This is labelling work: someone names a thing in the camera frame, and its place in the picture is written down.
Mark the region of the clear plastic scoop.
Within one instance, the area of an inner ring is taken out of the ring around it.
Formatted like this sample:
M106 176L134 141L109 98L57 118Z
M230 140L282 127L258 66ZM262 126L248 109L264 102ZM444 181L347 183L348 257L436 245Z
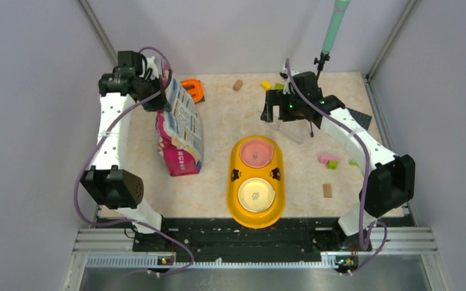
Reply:
M277 121L276 128L281 132L283 136L291 140L296 144L303 144L303 134L304 131L301 128L301 123L298 121L288 121L283 122L281 120Z

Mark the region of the pink pet food bag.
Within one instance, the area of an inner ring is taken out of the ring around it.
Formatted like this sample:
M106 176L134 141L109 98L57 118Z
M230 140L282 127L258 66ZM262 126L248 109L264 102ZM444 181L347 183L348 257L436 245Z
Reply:
M203 126L191 94L174 76L163 77L164 91L171 107L157 113L158 152L171 176L198 174L201 170L204 143Z

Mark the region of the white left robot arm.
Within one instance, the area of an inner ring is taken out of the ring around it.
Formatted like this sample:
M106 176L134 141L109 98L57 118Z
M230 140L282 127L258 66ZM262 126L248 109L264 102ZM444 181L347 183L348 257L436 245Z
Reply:
M93 153L79 171L74 189L83 186L99 206L117 210L147 243L164 250L170 234L161 228L162 215L144 200L143 180L127 169L130 113L137 107L147 112L168 112L166 96L172 70L165 57L157 61L144 50L119 51L118 64L98 81L100 127Z

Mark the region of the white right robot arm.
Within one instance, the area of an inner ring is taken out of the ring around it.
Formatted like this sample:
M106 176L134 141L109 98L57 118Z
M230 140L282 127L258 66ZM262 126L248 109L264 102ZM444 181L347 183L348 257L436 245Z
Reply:
M337 220L331 234L333 245L347 250L356 234L413 198L416 163L374 139L338 97L324 96L315 73L283 70L280 76L285 85L266 92L260 119L273 122L275 106L280 121L305 119L334 138L361 167L359 203Z

